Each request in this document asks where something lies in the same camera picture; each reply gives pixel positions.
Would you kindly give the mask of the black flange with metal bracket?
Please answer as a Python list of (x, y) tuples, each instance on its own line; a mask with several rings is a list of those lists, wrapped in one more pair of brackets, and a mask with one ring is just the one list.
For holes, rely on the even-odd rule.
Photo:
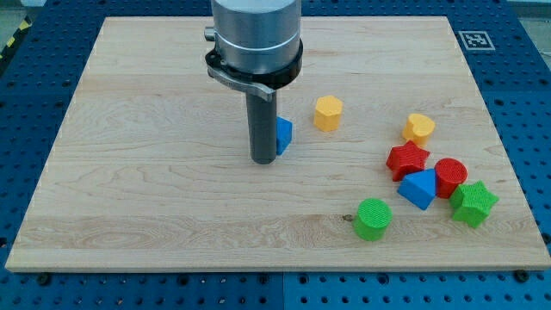
[(207, 53), (205, 62), (208, 76), (227, 88), (258, 96), (264, 101), (271, 101), (278, 89), (291, 84), (298, 77), (302, 67), (302, 55), (303, 43), (299, 40), (298, 52), (287, 66), (264, 74), (232, 68), (215, 49)]

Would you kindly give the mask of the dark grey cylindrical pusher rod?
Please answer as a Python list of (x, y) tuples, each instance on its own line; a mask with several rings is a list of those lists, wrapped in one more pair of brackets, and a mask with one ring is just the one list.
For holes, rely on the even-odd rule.
[(276, 159), (276, 97), (266, 101), (246, 93), (245, 99), (251, 159), (257, 164), (270, 164)]

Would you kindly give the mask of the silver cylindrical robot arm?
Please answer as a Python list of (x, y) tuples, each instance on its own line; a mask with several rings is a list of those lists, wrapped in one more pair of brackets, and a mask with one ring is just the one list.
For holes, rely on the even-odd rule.
[(204, 36), (209, 77), (245, 95), (251, 159), (276, 159), (276, 92), (302, 67), (300, 0), (212, 0), (214, 24)]

